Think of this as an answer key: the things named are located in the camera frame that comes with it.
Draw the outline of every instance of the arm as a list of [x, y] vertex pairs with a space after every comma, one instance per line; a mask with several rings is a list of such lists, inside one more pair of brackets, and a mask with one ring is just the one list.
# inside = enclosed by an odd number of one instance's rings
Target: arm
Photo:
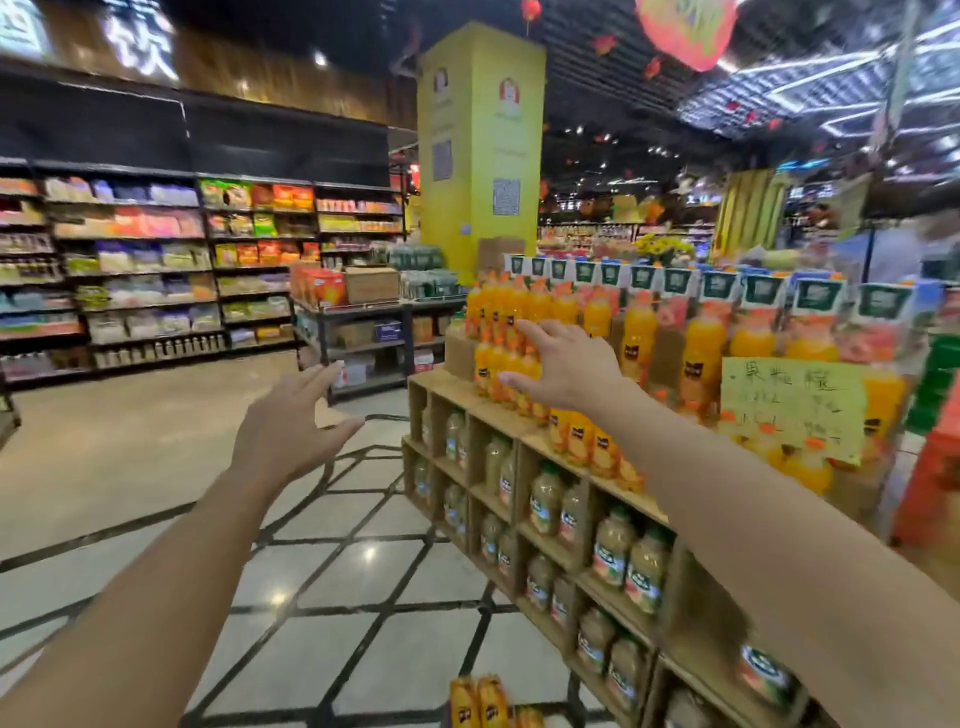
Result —
[[240, 425], [229, 468], [121, 571], [0, 699], [0, 725], [171, 728], [227, 619], [267, 509], [363, 421], [315, 425], [339, 366], [283, 379]]
[[846, 728], [960, 719], [960, 606], [792, 479], [651, 400], [582, 329], [520, 322], [543, 360], [511, 386], [577, 410], [639, 471], [671, 525], [777, 656]]

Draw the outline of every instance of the right arm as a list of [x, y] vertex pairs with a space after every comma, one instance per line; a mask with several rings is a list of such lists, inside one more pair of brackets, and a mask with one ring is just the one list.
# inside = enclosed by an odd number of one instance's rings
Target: right arm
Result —
[[874, 536], [728, 438], [649, 398], [603, 339], [520, 322], [534, 400], [587, 415], [671, 526], [845, 728], [960, 723], [960, 605]]

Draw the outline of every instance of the tile floor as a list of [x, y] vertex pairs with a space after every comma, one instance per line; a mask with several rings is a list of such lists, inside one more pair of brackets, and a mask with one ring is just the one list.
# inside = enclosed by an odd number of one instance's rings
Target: tile floor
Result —
[[[295, 366], [285, 352], [17, 397], [25, 424], [0, 452], [0, 694], [189, 508], [247, 404]], [[496, 672], [549, 728], [612, 728], [400, 492], [405, 390], [340, 408], [369, 421], [270, 509], [183, 724], [436, 726], [453, 677]], [[62, 461], [42, 456], [62, 442]]]

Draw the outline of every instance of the handwritten sign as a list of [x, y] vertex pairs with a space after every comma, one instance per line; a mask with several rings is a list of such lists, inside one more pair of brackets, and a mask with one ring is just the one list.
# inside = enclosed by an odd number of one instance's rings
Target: handwritten sign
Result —
[[763, 424], [784, 445], [825, 443], [824, 456], [860, 464], [867, 395], [863, 367], [799, 359], [728, 356], [720, 408], [726, 427], [752, 437]]

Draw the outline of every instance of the hand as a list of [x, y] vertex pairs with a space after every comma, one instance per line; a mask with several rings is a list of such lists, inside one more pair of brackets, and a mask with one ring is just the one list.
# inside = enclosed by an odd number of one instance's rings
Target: hand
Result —
[[543, 375], [531, 379], [502, 372], [500, 381], [534, 401], [587, 414], [599, 400], [600, 388], [613, 388], [623, 378], [610, 344], [590, 338], [580, 327], [559, 321], [544, 321], [540, 326], [517, 321], [516, 326], [540, 351]]
[[285, 376], [247, 410], [233, 444], [230, 470], [268, 483], [278, 494], [331, 460], [363, 425], [359, 418], [320, 430], [316, 407], [343, 369], [343, 362]]

